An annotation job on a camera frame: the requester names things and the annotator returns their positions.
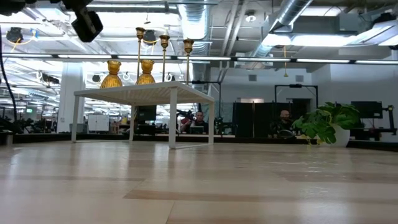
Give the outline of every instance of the table leg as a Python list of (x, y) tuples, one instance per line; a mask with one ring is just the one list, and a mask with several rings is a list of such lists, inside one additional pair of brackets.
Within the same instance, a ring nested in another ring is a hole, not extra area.
[(215, 103), (209, 104), (209, 144), (214, 143), (214, 107)]
[(73, 123), (72, 123), (72, 142), (76, 142), (77, 134), (77, 116), (79, 114), (79, 96), (75, 96), (75, 107), (73, 108)]
[(177, 88), (170, 89), (169, 148), (175, 149), (175, 121), (177, 120)]
[(134, 136), (134, 118), (136, 117), (136, 107), (131, 105), (131, 119), (130, 119), (130, 138), (129, 140), (132, 141)]

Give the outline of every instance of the white table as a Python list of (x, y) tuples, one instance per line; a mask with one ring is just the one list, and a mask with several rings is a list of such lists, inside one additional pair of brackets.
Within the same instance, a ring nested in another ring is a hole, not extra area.
[(117, 88), (75, 91), (75, 107), (73, 109), (72, 141), (76, 142), (77, 116), (80, 97), (103, 100), (112, 103), (131, 105), (130, 138), (134, 136), (134, 117), (136, 106), (164, 105), (170, 103), (169, 148), (176, 149), (175, 135), (177, 120), (177, 103), (208, 103), (209, 104), (209, 141), (214, 143), (214, 108), (215, 100), (198, 90), (180, 82), (163, 82), (147, 85), (131, 85)]

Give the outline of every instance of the gold vase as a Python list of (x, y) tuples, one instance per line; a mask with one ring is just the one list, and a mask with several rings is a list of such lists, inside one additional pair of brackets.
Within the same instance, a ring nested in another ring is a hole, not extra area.
[(155, 83), (154, 77), (150, 74), (154, 64), (153, 60), (141, 60), (142, 75), (139, 76), (136, 85)]
[(100, 88), (114, 88), (123, 86), (122, 80), (118, 77), (121, 64), (122, 63), (118, 62), (117, 60), (108, 60), (109, 75), (107, 75), (102, 81)]

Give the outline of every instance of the computer monitor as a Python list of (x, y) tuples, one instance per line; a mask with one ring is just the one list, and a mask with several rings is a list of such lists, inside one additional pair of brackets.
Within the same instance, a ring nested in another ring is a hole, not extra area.
[(155, 121), (156, 120), (156, 105), (154, 106), (139, 106), (137, 112), (139, 121)]
[(359, 111), (359, 118), (383, 119), (381, 101), (352, 101), (351, 105)]
[(190, 134), (203, 134), (205, 128), (203, 126), (194, 126), (190, 128)]

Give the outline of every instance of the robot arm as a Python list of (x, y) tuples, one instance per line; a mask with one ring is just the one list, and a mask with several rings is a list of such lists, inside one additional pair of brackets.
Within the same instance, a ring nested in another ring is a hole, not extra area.
[[(10, 16), (23, 10), (26, 4), (33, 4), (37, 0), (0, 0), (0, 14)], [(103, 25), (97, 13), (87, 10), (87, 5), (92, 0), (47, 0), (51, 3), (63, 2), (67, 9), (72, 9), (77, 19), (72, 22), (80, 40), (91, 42), (103, 30)]]

